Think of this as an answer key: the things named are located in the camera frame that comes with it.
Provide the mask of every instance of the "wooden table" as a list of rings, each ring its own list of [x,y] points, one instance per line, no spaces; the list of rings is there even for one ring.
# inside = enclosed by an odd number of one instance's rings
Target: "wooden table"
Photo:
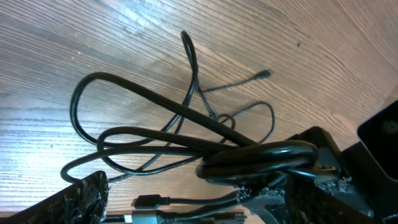
[[[181,102],[190,81],[181,30],[197,48],[202,86],[274,71],[268,80],[207,94],[217,113],[264,100],[277,118],[270,141],[321,126],[344,149],[398,82],[397,22],[394,0],[0,0],[0,211],[23,210],[63,189],[62,166],[95,152],[68,116],[71,93],[85,75],[114,73]],[[198,96],[191,106],[206,113]],[[88,87],[79,109],[95,136],[115,126],[160,129],[171,116],[103,82]],[[271,117],[256,108],[237,123],[238,131],[260,139]],[[181,133],[220,138],[189,121]],[[137,167],[149,157],[115,159]],[[154,166],[177,159],[164,156]],[[210,198],[231,190],[196,178],[196,164],[112,184],[109,213],[129,211],[140,194]],[[71,173],[100,169],[118,174],[102,161]]]

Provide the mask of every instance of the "black plug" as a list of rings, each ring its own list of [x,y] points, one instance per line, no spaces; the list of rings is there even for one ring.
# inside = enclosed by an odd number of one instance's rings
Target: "black plug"
[[[170,205],[170,197],[160,195],[140,195],[134,199],[131,206],[136,209],[156,209],[161,205]]]
[[[272,74],[272,70],[264,70],[254,75],[255,80],[262,80],[265,78],[269,78]]]

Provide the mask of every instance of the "wire tip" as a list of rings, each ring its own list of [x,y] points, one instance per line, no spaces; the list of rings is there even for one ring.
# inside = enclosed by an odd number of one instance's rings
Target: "wire tip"
[[[256,80],[262,80],[262,79],[264,79],[264,78],[269,78],[272,74],[273,74],[273,71],[272,71],[272,70],[264,70],[264,71],[261,71],[261,72],[257,73],[257,74],[254,76],[254,79],[256,79]]]

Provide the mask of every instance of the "power cord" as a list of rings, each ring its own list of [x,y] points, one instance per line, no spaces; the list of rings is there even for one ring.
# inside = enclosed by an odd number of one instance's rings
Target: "power cord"
[[[261,144],[272,134],[275,128],[275,114],[269,103],[261,101],[249,105],[233,114],[216,115],[208,104],[207,99],[205,98],[205,93],[243,85],[252,80],[268,78],[271,73],[266,70],[239,83],[202,90],[199,85],[197,57],[192,40],[185,31],[181,33],[181,37],[187,53],[188,61],[192,68],[190,86],[181,104],[148,90],[134,82],[130,82],[127,79],[110,73],[96,72],[81,80],[72,96],[70,104],[70,118],[76,132],[84,140],[96,145],[98,152],[68,163],[61,170],[61,176],[64,180],[71,183],[79,181],[70,176],[68,174],[68,170],[99,158],[113,169],[124,173],[123,175],[110,178],[108,180],[109,182],[120,181],[133,175],[158,174],[203,158],[202,163],[196,171],[199,178],[205,179],[207,182],[212,184],[239,187],[239,190],[225,195],[224,197],[208,200],[162,198],[160,195],[145,195],[139,197],[135,201],[135,207],[137,209],[156,209],[161,205],[168,205],[170,203],[204,205],[202,208],[185,213],[167,213],[158,210],[154,210],[150,213],[148,213],[148,211],[133,212],[133,219],[136,217],[143,218],[141,220],[148,221],[147,218],[149,218],[153,221],[155,218],[155,220],[157,220],[156,223],[172,223],[214,215],[221,210],[237,206],[245,200],[253,198],[256,192],[260,191],[264,187],[275,188],[283,185],[286,181],[287,175],[294,175],[296,177],[309,180],[317,179],[319,176],[322,176],[323,179],[325,179],[325,177],[336,177],[336,172],[333,169],[326,170],[315,168],[315,163],[318,158],[318,149],[309,142],[282,141]],[[175,115],[160,131],[137,127],[117,127],[104,131],[98,139],[95,139],[82,128],[77,116],[80,96],[85,87],[95,80],[105,80],[117,84],[120,87],[133,91],[134,93],[147,98],[151,102],[174,112]],[[189,108],[190,100],[192,99],[194,91],[199,93],[201,96],[209,112],[209,117]],[[267,106],[271,111],[272,116],[271,129],[259,142],[255,142],[234,130],[236,123],[234,117],[257,105]],[[174,133],[168,133],[167,131],[178,121],[179,118],[180,121],[178,122]],[[178,135],[185,118],[208,128],[210,131],[213,131],[224,138],[220,142],[213,142]],[[223,124],[227,120],[231,120],[231,127],[227,127]],[[128,143],[113,143],[105,141],[107,137],[118,134],[142,136],[145,139]],[[165,141],[167,144],[165,146],[144,146],[154,140]],[[227,140],[235,143],[236,146],[224,144]],[[170,146],[171,144],[178,144],[180,146]],[[109,158],[110,156],[120,154],[155,154],[155,156],[139,168],[130,169],[117,164]],[[189,158],[155,169],[147,169],[162,154],[189,156]]]

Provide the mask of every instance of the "wire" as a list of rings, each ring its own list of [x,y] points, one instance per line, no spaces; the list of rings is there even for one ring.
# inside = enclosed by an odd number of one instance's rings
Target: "wire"
[[[134,82],[130,82],[125,78],[121,78],[110,73],[92,73],[80,81],[72,95],[72,100],[70,103],[70,118],[72,126],[75,128],[78,135],[80,135],[84,140],[96,145],[97,152],[68,163],[61,170],[61,176],[64,180],[71,183],[79,181],[79,179],[70,176],[68,171],[76,166],[99,158],[101,158],[113,169],[123,173],[123,175],[110,178],[108,180],[109,182],[123,180],[132,175],[158,174],[160,172],[182,166],[189,162],[193,162],[200,158],[203,158],[203,160],[197,169],[197,176],[199,178],[205,179],[209,183],[219,185],[250,186],[258,179],[267,179],[268,183],[272,183],[271,186],[276,186],[285,179],[287,176],[286,174],[305,179],[314,179],[318,178],[319,176],[330,175],[329,172],[313,171],[314,168],[312,167],[317,161],[318,149],[309,142],[282,141],[261,144],[272,134],[275,128],[275,114],[272,106],[269,103],[260,101],[251,104],[233,114],[216,115],[205,98],[205,92],[221,90],[224,88],[232,88],[234,86],[247,83],[251,80],[267,78],[271,75],[270,71],[262,71],[250,79],[241,81],[239,83],[202,90],[199,86],[198,64],[192,40],[185,31],[181,33],[181,37],[185,51],[187,53],[188,61],[192,68],[190,86],[181,104],[176,103],[151,90],[148,90]],[[117,84],[118,86],[137,93],[138,95],[174,112],[175,114],[160,131],[137,127],[117,127],[104,131],[98,139],[95,139],[82,128],[77,115],[78,102],[83,90],[89,83],[95,80],[105,80],[107,82]],[[201,96],[209,112],[209,117],[189,108],[190,100],[192,99],[192,95],[195,91]],[[266,136],[259,142],[256,142],[234,130],[236,125],[234,117],[259,105],[265,105],[269,108],[272,116],[272,126]],[[185,118],[208,128],[210,131],[213,131],[216,134],[223,136],[223,139],[220,142],[213,142],[179,135],[178,133]],[[168,133],[167,131],[178,121],[178,119],[180,119],[180,121],[178,122],[178,126],[174,133]],[[231,127],[227,127],[223,124],[227,122],[227,120],[231,120]],[[106,138],[118,134],[142,136],[145,139],[128,143],[113,143],[106,141]],[[145,144],[154,140],[165,141],[167,144],[165,146],[144,146]],[[231,146],[224,144],[224,142],[227,140],[235,143],[236,145]],[[171,147],[171,144],[178,144],[181,147]],[[130,169],[128,167],[119,165],[109,158],[110,156],[120,154],[155,154],[155,156],[139,168]],[[163,154],[190,157],[168,164],[166,166],[155,169],[147,169]],[[210,215],[220,210],[236,206],[241,202],[242,198],[238,198],[236,193],[231,193],[221,198],[209,200],[181,198],[175,198],[173,200],[174,201],[172,203],[194,203],[205,205],[198,210],[187,213],[177,213],[174,216],[176,220],[187,220],[203,217],[205,215]]]

